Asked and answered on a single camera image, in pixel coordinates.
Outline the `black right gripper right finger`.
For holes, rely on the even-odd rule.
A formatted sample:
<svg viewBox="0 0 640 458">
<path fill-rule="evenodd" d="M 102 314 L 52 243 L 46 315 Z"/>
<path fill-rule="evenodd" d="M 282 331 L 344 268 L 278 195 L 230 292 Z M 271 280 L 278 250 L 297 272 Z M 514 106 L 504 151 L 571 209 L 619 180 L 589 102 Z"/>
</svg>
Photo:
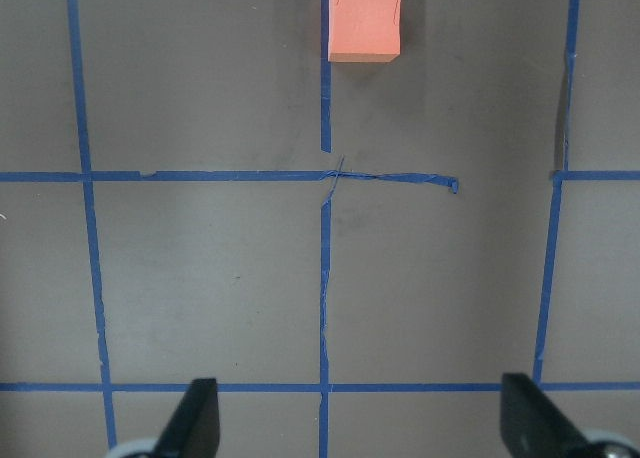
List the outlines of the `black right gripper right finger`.
<svg viewBox="0 0 640 458">
<path fill-rule="evenodd" d="M 511 457 L 577 457 L 588 447 L 582 432 L 524 373 L 504 373 L 500 436 Z"/>
</svg>

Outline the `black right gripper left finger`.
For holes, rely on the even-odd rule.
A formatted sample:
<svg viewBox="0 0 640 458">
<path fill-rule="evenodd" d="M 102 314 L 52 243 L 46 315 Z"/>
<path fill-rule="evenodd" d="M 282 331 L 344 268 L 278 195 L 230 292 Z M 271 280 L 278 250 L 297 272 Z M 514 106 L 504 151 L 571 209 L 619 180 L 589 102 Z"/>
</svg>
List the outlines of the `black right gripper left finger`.
<svg viewBox="0 0 640 458">
<path fill-rule="evenodd" d="M 215 457 L 220 445 L 218 384 L 193 380 L 153 448 L 154 457 Z"/>
</svg>

